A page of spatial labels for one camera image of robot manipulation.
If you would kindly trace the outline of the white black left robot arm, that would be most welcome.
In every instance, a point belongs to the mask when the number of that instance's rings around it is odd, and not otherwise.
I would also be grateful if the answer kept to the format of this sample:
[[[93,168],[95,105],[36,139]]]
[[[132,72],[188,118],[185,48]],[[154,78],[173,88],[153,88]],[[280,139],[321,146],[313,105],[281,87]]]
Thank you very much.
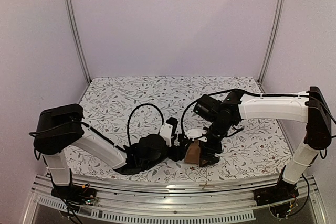
[[[185,144],[174,144],[179,137],[176,129],[177,119],[170,117],[162,121],[158,133],[121,147],[85,120],[82,106],[74,103],[42,111],[36,131],[29,136],[34,139],[35,153],[44,158],[58,192],[73,200],[78,188],[72,184],[72,172],[64,153],[68,146],[88,152],[121,175],[134,175],[167,158],[175,162],[184,159]]]

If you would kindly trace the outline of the brown cardboard box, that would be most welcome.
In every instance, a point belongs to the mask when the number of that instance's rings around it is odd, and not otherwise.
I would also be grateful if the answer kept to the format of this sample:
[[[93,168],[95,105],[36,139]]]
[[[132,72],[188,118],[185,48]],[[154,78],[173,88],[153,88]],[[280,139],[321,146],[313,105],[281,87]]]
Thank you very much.
[[[187,164],[199,164],[200,153],[201,153],[201,149],[199,147],[199,141],[195,140],[188,147],[185,157],[184,157],[184,162]]]

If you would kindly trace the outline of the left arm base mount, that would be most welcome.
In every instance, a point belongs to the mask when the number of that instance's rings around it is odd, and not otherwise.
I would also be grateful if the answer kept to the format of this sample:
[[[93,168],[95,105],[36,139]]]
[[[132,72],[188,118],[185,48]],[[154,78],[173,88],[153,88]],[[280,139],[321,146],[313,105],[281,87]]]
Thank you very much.
[[[97,196],[97,190],[87,183],[82,186],[72,182],[67,186],[58,186],[53,181],[51,195],[76,205],[92,205]]]

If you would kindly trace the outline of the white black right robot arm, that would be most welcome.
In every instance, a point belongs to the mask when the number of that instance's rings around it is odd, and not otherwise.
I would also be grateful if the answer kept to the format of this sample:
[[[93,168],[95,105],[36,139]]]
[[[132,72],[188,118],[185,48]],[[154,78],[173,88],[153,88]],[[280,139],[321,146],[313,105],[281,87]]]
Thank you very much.
[[[213,153],[221,153],[220,141],[228,136],[228,130],[242,120],[275,119],[297,121],[306,124],[306,135],[290,162],[283,168],[278,185],[271,190],[276,201],[284,200],[291,194],[305,170],[314,162],[321,150],[332,142],[334,118],[318,87],[308,91],[290,94],[251,93],[242,89],[225,91],[224,100],[216,100],[212,95],[203,95],[193,109],[211,125],[205,133],[205,148]]]

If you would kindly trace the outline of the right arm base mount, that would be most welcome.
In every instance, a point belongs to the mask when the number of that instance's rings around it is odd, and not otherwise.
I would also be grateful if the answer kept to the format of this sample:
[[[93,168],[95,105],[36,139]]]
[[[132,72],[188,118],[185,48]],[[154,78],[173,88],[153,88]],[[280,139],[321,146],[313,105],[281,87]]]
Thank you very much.
[[[271,214],[276,218],[284,218],[292,212],[299,196],[297,184],[289,184],[282,180],[274,186],[253,191],[257,206],[270,206]]]

